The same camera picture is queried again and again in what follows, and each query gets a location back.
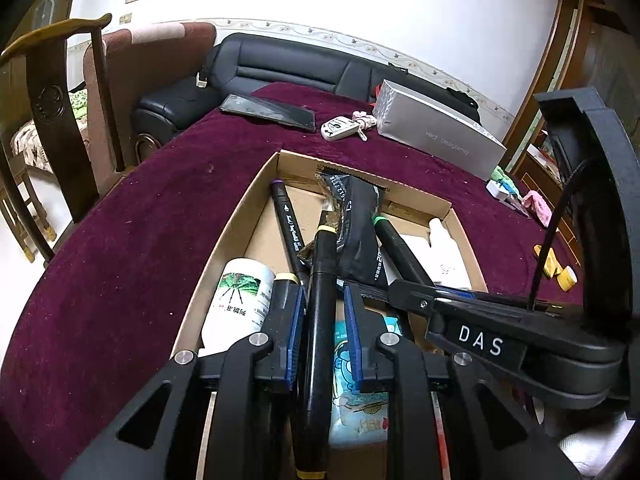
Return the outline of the black foil pouch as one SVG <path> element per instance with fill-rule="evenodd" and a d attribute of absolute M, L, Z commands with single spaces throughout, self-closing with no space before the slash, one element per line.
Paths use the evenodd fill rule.
<path fill-rule="evenodd" d="M 385 288 L 387 278 L 374 228 L 384 188 L 332 168 L 321 169 L 316 177 L 337 209 L 337 275 Z"/>

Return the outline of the silver grey rectangular box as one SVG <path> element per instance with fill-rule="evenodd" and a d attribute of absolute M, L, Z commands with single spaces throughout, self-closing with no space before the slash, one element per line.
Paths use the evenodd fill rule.
<path fill-rule="evenodd" d="M 506 148 L 475 120 L 384 80 L 373 109 L 378 134 L 488 180 Z"/>

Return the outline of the yellow foil snack packet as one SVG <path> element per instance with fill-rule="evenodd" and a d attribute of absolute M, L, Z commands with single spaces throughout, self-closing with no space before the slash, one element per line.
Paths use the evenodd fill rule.
<path fill-rule="evenodd" d="M 547 252 L 546 258 L 544 259 L 544 267 L 542 268 L 544 276 L 546 278 L 554 278 L 561 274 L 563 270 L 564 268 L 562 264 L 559 263 L 558 258 L 556 258 L 554 249 L 550 248 Z"/>

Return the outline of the brown cardboard tray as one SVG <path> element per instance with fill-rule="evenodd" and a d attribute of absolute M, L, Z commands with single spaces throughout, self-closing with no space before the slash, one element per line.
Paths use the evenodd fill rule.
<path fill-rule="evenodd" d="M 325 160 L 282 151 L 266 162 L 250 187 L 240 200 L 220 239 L 206 263 L 205 269 L 192 295 L 188 310 L 184 316 L 176 339 L 174 350 L 193 350 L 201 347 L 201 332 L 205 315 L 213 300 L 214 286 L 222 277 L 224 265 L 235 257 L 250 257 L 273 271 L 282 271 L 280 253 L 284 244 L 277 241 L 278 206 L 269 196 L 270 177 L 280 178 L 288 188 L 299 226 L 303 230 L 300 237 L 310 244 L 303 255 L 311 262 L 319 261 L 322 273 L 337 271 L 337 237 L 340 234 L 340 215 L 324 214 L 321 202 L 330 200 L 328 186 L 321 181 L 322 170 L 334 170 L 338 174 L 350 174 L 382 188 L 383 214 L 389 214 L 400 227 L 401 232 L 419 234 L 427 228 L 433 218 L 442 220 L 452 238 L 458 243 L 466 273 L 469 275 L 469 288 L 484 292 L 487 287 L 473 249 L 454 214 L 452 206 L 446 200 L 427 192 L 384 179 L 375 174 L 354 168 L 326 162 Z"/>

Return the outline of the white charger plug on bed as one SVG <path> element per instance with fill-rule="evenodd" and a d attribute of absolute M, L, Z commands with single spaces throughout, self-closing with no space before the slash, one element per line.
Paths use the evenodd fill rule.
<path fill-rule="evenodd" d="M 494 180 L 489 180 L 486 183 L 486 191 L 500 204 L 508 207 L 509 209 L 521 214 L 525 218 L 530 218 L 528 211 L 522 206 L 518 198 L 509 192 L 501 183 Z"/>

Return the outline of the round yellow-rimmed tin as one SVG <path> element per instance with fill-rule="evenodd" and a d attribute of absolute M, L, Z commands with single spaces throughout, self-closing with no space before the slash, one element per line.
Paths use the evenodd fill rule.
<path fill-rule="evenodd" d="M 558 273 L 556 281 L 563 292 L 568 292 L 578 283 L 578 277 L 570 266 L 566 266 Z"/>

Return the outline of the black smartphone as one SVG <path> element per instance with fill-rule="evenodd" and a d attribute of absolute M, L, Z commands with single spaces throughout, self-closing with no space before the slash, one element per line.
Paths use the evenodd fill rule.
<path fill-rule="evenodd" d="M 254 96 L 238 96 L 229 94 L 219 109 L 226 114 L 239 115 L 265 122 L 276 122 L 282 126 L 298 130 L 314 132 L 316 120 L 314 111 L 288 103 L 255 98 Z"/>

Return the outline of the black marker yellow-green cap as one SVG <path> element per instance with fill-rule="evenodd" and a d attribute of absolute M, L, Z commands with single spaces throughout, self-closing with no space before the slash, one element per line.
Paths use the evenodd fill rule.
<path fill-rule="evenodd" d="M 278 321 L 287 315 L 299 315 L 302 306 L 298 277 L 293 273 L 280 273 L 273 281 L 269 314 Z"/>

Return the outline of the white bottle green leaf label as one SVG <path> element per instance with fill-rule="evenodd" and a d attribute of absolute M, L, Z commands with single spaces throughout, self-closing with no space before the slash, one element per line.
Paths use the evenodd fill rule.
<path fill-rule="evenodd" d="M 236 258 L 224 266 L 202 327 L 200 358 L 226 352 L 262 329 L 273 281 L 274 273 L 257 260 Z"/>

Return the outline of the black marker green cap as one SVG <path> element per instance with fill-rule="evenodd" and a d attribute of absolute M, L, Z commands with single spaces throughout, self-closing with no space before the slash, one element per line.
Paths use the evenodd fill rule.
<path fill-rule="evenodd" d="M 433 286 L 434 282 L 424 270 L 424 267 L 413 255 L 413 252 L 386 217 L 377 216 L 373 220 L 376 236 L 381 242 L 386 254 L 393 261 L 401 278 L 408 282 Z"/>

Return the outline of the white car key fob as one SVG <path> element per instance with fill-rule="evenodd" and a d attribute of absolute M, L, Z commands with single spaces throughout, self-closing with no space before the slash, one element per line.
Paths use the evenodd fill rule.
<path fill-rule="evenodd" d="M 358 136 L 358 138 L 367 142 L 368 137 L 366 131 L 374 128 L 378 124 L 378 120 L 366 112 L 353 112 L 352 117 L 337 116 L 325 122 L 320 133 L 326 141 L 333 142 L 349 138 L 350 136 Z"/>

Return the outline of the wooden chair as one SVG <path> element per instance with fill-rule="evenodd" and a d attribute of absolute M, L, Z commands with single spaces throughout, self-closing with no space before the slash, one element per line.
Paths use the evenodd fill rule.
<path fill-rule="evenodd" d="M 111 192 L 126 169 L 108 88 L 102 38 L 102 30 L 111 21 L 109 13 L 96 20 L 69 18 L 28 32 L 1 53 L 2 65 L 14 58 L 25 60 L 32 118 L 70 215 L 76 223 L 81 222 L 99 200 Z M 115 162 L 114 174 L 104 184 L 96 182 L 68 96 L 66 40 L 81 34 L 91 36 L 96 82 L 106 119 L 107 148 Z"/>

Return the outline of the black marker yellow cap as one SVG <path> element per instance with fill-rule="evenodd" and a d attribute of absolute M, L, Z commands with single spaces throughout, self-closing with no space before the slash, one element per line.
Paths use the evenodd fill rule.
<path fill-rule="evenodd" d="M 336 239 L 330 226 L 314 236 L 303 382 L 294 434 L 296 477 L 323 479 L 329 460 L 336 304 Z"/>

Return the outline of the plain white plastic bottle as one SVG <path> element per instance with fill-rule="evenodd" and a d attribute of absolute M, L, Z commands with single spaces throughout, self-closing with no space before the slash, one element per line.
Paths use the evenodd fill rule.
<path fill-rule="evenodd" d="M 437 268 L 436 282 L 444 286 L 471 290 L 472 285 L 457 242 L 439 220 L 428 222 L 432 255 Z"/>

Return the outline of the wooden side cabinet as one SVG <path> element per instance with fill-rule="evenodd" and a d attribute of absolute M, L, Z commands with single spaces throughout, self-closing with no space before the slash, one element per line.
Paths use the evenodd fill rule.
<path fill-rule="evenodd" d="M 639 46 L 604 0 L 558 0 L 548 40 L 525 98 L 502 144 L 500 165 L 526 192 L 555 207 L 568 163 L 555 156 L 551 136 L 565 122 L 568 99 L 591 88 L 615 110 L 639 148 Z"/>

